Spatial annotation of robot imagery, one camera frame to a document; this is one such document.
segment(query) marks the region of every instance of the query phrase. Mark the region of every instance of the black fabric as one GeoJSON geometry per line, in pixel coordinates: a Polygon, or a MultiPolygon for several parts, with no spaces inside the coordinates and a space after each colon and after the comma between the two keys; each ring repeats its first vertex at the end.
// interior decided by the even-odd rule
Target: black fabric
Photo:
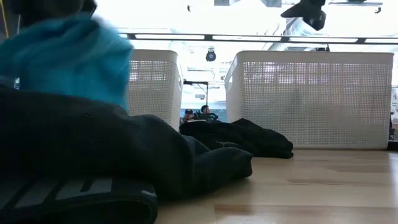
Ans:
{"type": "Polygon", "coordinates": [[[231,124],[219,121],[183,123],[180,133],[194,137],[209,149],[235,147],[250,152],[255,157],[293,157],[293,144],[285,136],[261,128],[246,119],[231,124]]]}
{"type": "MultiPolygon", "coordinates": [[[[160,199],[178,200],[217,190],[252,174],[251,153],[235,147],[211,151],[155,116],[130,117],[120,106],[4,87],[0,87],[0,104],[0,192],[10,173],[64,180],[84,175],[137,179],[153,185],[160,199]]],[[[145,191],[137,186],[136,195],[141,194],[142,200],[136,200],[144,205],[148,204],[142,194],[145,191]]],[[[113,208],[105,199],[102,203],[113,208]]],[[[95,209],[88,210],[84,213],[87,216],[95,213],[95,209]]],[[[142,216],[140,210],[129,212],[142,216]]],[[[2,211],[0,223],[12,220],[10,213],[2,211]]],[[[153,223],[155,214],[149,212],[146,222],[131,223],[153,223]]],[[[55,223],[77,223],[73,220],[78,216],[68,217],[69,222],[55,223]]]]}
{"type": "Polygon", "coordinates": [[[201,113],[200,111],[197,111],[193,114],[193,119],[195,120],[205,120],[207,123],[214,122],[218,119],[218,115],[215,113],[201,113]]]}
{"type": "Polygon", "coordinates": [[[140,180],[29,174],[1,180],[1,223],[153,223],[157,215],[155,191],[140,180]],[[13,188],[17,192],[8,197],[13,188]]]}

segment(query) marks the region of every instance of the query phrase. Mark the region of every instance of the perforated plastic basket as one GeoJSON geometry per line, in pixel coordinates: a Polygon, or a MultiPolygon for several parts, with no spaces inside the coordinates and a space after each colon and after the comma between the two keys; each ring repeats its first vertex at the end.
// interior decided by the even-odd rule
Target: perforated plastic basket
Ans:
{"type": "Polygon", "coordinates": [[[384,149],[393,54],[246,51],[225,78],[228,121],[246,118],[295,147],[384,149]]]}
{"type": "Polygon", "coordinates": [[[182,80],[177,53],[135,50],[130,61],[129,114],[153,114],[178,129],[182,80]]]}

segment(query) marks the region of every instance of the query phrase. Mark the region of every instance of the wooden floor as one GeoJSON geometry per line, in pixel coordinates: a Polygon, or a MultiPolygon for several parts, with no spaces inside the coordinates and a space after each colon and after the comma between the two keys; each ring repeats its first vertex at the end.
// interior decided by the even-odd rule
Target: wooden floor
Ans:
{"type": "Polygon", "coordinates": [[[398,223],[398,154],[299,151],[253,159],[253,175],[159,208],[156,224],[398,223]]]}

